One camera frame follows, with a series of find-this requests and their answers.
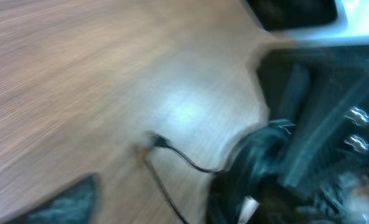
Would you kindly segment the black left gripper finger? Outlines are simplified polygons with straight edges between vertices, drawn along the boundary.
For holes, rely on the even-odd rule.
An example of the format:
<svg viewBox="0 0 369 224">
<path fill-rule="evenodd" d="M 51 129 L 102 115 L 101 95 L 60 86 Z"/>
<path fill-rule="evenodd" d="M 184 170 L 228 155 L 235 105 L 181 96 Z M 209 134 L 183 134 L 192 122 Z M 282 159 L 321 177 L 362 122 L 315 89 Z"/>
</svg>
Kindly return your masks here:
<svg viewBox="0 0 369 224">
<path fill-rule="evenodd" d="M 9 215 L 5 224 L 91 224 L 98 211 L 99 175 L 86 174 L 43 202 Z"/>
</svg>

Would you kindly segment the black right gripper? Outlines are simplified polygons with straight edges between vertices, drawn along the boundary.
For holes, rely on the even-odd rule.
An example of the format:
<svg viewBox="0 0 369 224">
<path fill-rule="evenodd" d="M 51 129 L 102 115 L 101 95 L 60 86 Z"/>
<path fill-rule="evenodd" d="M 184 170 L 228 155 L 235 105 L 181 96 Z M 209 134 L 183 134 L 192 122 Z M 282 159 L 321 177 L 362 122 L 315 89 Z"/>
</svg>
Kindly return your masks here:
<svg viewBox="0 0 369 224">
<path fill-rule="evenodd" d="M 258 78 L 271 117 L 295 124 L 283 186 L 307 199 L 369 160 L 369 45 L 273 49 Z"/>
</svg>

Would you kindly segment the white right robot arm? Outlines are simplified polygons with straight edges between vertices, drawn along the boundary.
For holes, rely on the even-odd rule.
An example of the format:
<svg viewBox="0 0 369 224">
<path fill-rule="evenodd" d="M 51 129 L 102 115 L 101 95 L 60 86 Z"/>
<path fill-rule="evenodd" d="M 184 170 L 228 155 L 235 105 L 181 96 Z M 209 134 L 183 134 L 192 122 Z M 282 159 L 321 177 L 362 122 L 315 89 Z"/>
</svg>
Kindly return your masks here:
<svg viewBox="0 0 369 224">
<path fill-rule="evenodd" d="M 267 32 L 313 47 L 272 49 L 256 71 L 268 123 L 247 134 L 208 196 L 210 222 L 369 223 L 369 40 L 347 8 L 365 1 L 248 1 Z"/>
</svg>

